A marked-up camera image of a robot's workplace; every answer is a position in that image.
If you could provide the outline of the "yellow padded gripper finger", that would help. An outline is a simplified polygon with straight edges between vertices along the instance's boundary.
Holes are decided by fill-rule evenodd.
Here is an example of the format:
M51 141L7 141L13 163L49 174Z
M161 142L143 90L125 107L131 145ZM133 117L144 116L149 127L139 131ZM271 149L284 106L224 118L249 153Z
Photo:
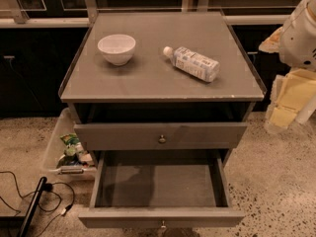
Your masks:
M268 38L260 45L259 51L266 53L279 53L279 38L282 28L276 29Z
M280 93L284 77L278 75L273 83L270 104L265 115L264 128L268 133L281 133L288 129L297 116L296 112L277 106L277 97Z

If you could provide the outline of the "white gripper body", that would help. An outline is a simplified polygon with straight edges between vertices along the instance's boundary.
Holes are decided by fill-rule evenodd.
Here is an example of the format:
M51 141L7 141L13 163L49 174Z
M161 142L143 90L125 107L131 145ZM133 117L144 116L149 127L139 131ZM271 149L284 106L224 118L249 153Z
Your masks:
M278 111L301 112L316 95L316 73L294 69L285 76L278 75L271 92L271 104Z

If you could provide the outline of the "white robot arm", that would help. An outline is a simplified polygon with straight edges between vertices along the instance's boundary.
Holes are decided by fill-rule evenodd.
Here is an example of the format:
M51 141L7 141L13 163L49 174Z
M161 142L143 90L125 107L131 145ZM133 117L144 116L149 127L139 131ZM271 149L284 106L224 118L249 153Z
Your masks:
M302 0L284 24L259 45L259 51L277 53L290 67L273 83L266 131L280 133L294 121L306 123L315 112L316 0Z

